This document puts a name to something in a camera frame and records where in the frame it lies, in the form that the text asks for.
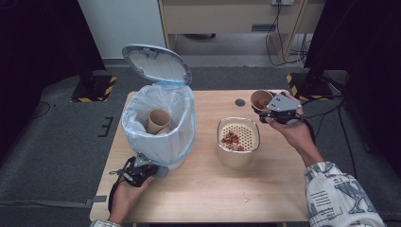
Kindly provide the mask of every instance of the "white wall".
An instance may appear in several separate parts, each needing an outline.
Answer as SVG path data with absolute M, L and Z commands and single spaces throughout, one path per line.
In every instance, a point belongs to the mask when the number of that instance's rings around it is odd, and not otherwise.
M 157 0 L 78 0 L 102 59 L 122 59 L 127 44 L 166 47 Z

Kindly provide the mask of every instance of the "perforated container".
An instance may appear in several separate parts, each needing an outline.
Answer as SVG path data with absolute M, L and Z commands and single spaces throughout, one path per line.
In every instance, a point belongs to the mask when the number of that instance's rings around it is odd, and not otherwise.
M 242 146 L 243 151 L 232 150 L 228 147 L 230 143 L 223 143 L 222 140 L 227 133 L 239 137 L 235 145 Z M 259 148 L 259 129 L 254 121 L 241 117 L 228 117 L 218 123 L 218 158 L 228 167 L 240 168 L 248 164 L 254 152 Z

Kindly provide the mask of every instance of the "gray floor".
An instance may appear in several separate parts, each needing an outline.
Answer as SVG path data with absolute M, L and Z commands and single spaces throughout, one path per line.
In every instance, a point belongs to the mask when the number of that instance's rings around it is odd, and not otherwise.
M 226 38 L 226 41 L 220 42 L 235 43 L 230 40 L 231 37 Z M 217 54 L 203 52 L 198 59 L 195 57 L 198 47 L 192 43 L 199 40 L 181 37 L 179 42 L 194 46 L 192 50 L 180 49 L 182 47 L 179 45 L 176 49 L 191 67 L 193 82 L 190 87 L 193 90 L 288 89 L 285 76 L 303 71 L 298 64 L 273 67 L 269 65 L 269 59 L 263 51 L 257 54 L 251 52 L 249 55 L 256 56 L 265 65 L 251 65 L 254 59 L 248 59 L 248 55 L 238 55 L 240 49 L 232 49 L 233 54 L 224 52 L 216 61 L 210 61 L 215 64 L 211 65 L 204 60 Z M 235 57 L 221 61 L 225 56 Z M 127 94 L 149 84 L 128 67 L 108 66 L 107 73 L 116 76 L 117 81 L 107 101 L 70 102 L 78 77 L 50 85 L 43 91 L 43 103 L 38 105 L 32 115 L 39 117 L 32 118 L 26 125 L 8 162 L 0 169 L 0 201 L 84 203 L 94 197 Z M 335 78 L 344 77 L 343 72 L 330 73 Z M 311 102 L 305 105 L 306 115 L 325 113 L 340 101 L 341 97 L 331 101 Z M 344 172 L 357 173 L 358 180 L 383 218 L 401 219 L 401 179 L 382 156 L 365 151 L 364 140 L 353 118 L 343 108 L 340 112 L 356 169 L 353 169 L 337 112 L 327 114 L 322 124 L 321 116 L 310 119 L 315 132 L 319 131 L 318 148 L 326 160 L 335 162 Z M 113 118 L 112 126 L 106 137 L 99 137 L 105 133 L 103 125 L 109 123 L 107 117 Z M 90 208 L 0 207 L 0 226 L 89 226 L 89 214 Z M 388 225 L 399 226 L 399 223 Z M 288 226 L 303 227 L 308 224 L 288 223 Z

